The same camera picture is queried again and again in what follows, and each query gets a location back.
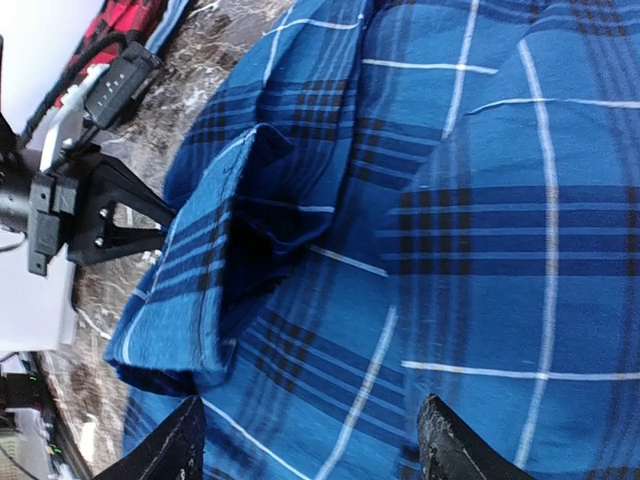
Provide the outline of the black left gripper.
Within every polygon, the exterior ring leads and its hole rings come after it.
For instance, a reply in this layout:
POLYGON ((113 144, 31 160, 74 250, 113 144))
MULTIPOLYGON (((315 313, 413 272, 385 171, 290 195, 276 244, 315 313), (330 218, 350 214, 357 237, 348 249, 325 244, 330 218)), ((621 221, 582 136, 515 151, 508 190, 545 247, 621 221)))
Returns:
POLYGON ((94 265, 162 248, 175 212, 121 160, 89 144, 63 154, 35 175, 27 222, 28 271, 45 275, 62 247, 66 259, 94 265), (159 228, 119 227, 118 205, 149 218, 159 228))

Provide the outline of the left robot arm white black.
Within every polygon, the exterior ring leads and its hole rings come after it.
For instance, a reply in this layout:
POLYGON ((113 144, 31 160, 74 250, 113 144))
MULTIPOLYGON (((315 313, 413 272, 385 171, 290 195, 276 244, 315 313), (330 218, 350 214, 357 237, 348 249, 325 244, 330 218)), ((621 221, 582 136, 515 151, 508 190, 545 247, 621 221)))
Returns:
POLYGON ((72 342, 74 271, 159 249, 171 208, 95 142, 138 107, 162 62, 111 33, 44 95, 21 133, 1 126, 1 348, 72 342))

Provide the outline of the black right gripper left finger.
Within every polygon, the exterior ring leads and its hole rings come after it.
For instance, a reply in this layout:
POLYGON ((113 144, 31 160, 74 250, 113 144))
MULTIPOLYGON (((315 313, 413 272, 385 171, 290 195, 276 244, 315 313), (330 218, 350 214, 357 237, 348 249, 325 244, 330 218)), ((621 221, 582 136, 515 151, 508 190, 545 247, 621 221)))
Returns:
POLYGON ((184 400, 140 445, 94 480, 202 480, 205 412, 199 397, 184 400))

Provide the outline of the blue plaid long sleeve shirt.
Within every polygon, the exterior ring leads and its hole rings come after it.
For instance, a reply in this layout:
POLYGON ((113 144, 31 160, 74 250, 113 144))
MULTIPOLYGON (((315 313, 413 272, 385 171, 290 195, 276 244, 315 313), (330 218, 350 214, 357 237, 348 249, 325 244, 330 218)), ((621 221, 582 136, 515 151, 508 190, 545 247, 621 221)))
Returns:
POLYGON ((299 1, 166 177, 107 362, 133 451, 416 479, 439 396, 539 479, 639 475, 639 5, 299 1))

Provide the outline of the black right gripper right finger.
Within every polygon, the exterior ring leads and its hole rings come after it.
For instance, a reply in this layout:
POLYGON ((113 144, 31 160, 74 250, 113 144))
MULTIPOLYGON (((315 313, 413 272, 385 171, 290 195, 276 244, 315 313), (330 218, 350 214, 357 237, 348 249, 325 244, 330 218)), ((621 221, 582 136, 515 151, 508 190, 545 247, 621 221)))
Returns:
POLYGON ((492 449, 436 395, 429 395, 422 404, 417 433, 424 479, 533 479, 492 449))

